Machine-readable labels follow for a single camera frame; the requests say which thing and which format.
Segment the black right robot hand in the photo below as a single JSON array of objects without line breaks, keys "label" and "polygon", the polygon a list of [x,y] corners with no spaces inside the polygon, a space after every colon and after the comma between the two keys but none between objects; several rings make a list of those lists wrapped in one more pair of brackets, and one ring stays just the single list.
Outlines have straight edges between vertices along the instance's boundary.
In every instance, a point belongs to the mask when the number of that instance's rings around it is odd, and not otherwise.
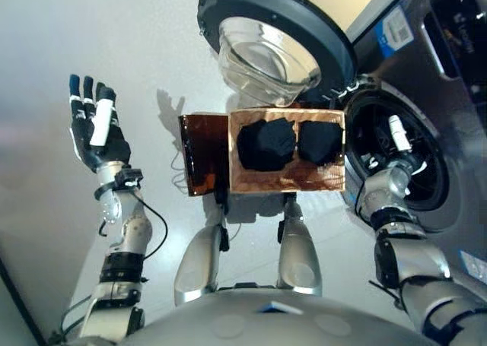
[{"label": "black right robot hand", "polygon": [[366,124],[360,129],[361,159],[368,175],[392,167],[403,167],[414,176],[424,171],[428,164],[414,152],[407,131],[398,115],[391,115],[382,122]]}]

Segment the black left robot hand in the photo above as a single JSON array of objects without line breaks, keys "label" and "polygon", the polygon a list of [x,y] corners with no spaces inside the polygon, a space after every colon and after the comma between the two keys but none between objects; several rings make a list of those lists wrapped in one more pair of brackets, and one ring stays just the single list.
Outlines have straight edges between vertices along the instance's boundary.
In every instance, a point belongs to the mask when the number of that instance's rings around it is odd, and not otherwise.
[{"label": "black left robot hand", "polygon": [[76,157],[92,172],[105,163],[129,162],[129,143],[119,127],[116,93],[102,82],[86,76],[69,77],[70,134]]}]

